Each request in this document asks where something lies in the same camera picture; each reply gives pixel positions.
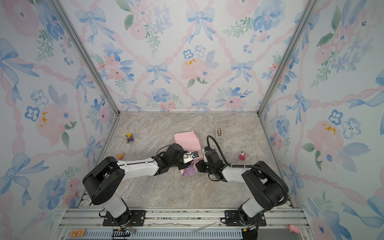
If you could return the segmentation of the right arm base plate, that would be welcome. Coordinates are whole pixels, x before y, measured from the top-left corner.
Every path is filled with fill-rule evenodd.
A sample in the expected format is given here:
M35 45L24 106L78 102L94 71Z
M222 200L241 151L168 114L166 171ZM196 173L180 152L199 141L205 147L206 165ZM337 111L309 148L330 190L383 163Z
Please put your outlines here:
M221 223L227 227L265 227L267 225L266 217L263 213L258 213L253 217L249 217L239 210L226 210L224 213L225 216L221 219Z

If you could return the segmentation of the purple pink wrapping paper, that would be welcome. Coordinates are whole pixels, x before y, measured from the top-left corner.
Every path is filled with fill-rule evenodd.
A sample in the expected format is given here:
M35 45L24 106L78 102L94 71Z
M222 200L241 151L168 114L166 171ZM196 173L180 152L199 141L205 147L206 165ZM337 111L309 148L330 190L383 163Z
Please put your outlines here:
M188 177L196 174L198 169L196 163L204 158L202 147L200 145L200 140L198 136L192 132L178 133L174 135L174 141L176 144L179 144L187 152L193 153L198 152L198 157L194 159L193 163L184 170L181 170L183 177Z

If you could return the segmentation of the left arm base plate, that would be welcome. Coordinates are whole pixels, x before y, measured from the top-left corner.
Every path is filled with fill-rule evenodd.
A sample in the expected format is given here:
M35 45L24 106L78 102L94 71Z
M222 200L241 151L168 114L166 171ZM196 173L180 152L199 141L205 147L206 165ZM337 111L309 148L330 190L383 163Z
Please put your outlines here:
M128 210L120 217L114 218L110 212L103 217L104 227L142 227L146 218L145 210Z

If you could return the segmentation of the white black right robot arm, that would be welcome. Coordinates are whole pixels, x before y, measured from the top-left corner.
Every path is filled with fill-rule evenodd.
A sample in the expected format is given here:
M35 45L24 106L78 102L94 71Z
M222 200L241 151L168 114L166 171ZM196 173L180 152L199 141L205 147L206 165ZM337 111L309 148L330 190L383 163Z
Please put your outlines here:
M205 152L205 159L196 163L199 172L214 176L214 181L238 182L247 185L252 197L238 208L239 221L244 225L256 222L261 214L289 200L288 186L263 161L254 165L233 165L220 159L214 149Z

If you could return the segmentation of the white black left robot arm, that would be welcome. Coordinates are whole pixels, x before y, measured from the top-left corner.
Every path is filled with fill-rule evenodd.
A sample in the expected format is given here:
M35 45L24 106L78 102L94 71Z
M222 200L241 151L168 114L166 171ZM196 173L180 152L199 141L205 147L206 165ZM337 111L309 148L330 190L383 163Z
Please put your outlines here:
M84 178L83 185L91 198L91 204L101 205L115 219L128 216L129 208L116 193L120 183L125 180L158 176L170 168L188 168L201 154L188 152L179 144L164 147L155 156L141 161L117 161L107 157L94 167Z

